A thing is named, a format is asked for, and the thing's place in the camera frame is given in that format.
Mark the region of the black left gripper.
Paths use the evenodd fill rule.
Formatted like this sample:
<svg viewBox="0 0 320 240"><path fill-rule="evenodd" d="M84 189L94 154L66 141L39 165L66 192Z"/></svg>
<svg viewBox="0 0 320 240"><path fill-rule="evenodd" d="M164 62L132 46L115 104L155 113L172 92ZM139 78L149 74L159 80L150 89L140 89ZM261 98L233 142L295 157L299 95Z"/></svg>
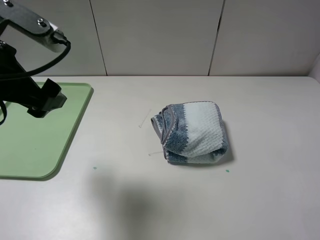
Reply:
<svg viewBox="0 0 320 240"><path fill-rule="evenodd" d="M1 74L25 72L16 60L16 53L15 48L3 41L0 42ZM31 77L0 82L0 111L3 113L7 111L5 102L10 102L26 107L27 113L35 118L44 118L49 112L62 108L66 100L62 88L49 78L42 87L39 87Z"/></svg>

